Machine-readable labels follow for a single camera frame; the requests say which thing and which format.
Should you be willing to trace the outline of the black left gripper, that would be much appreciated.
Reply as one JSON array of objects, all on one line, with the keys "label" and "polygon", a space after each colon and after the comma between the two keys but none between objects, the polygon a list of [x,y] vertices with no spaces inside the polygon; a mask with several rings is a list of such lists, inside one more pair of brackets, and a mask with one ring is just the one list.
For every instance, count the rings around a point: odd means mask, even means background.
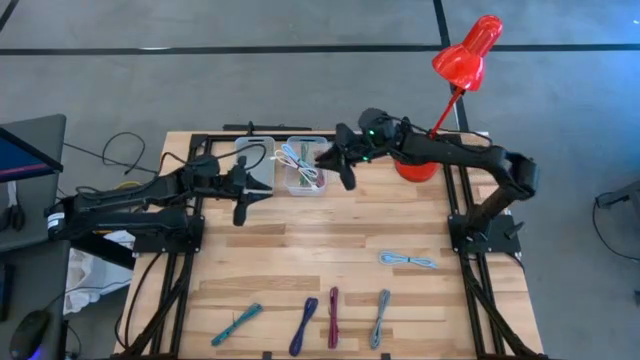
[{"label": "black left gripper", "polygon": [[[223,197],[237,199],[244,192],[250,203],[266,200],[273,196],[273,188],[255,179],[246,170],[246,157],[238,157],[236,163],[227,172],[222,182]],[[242,200],[236,202],[233,213],[233,224],[243,226],[247,218],[247,203]]]}]

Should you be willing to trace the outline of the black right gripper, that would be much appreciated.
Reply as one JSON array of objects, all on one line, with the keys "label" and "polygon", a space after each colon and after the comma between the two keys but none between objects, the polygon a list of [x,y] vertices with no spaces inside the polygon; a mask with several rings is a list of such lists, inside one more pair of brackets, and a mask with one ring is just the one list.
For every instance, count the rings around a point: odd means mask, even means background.
[{"label": "black right gripper", "polygon": [[356,187],[355,175],[350,164],[371,162],[380,148],[380,135],[372,129],[355,133],[346,124],[336,125],[334,147],[319,153],[315,167],[324,170],[339,170],[340,180],[347,191]]}]

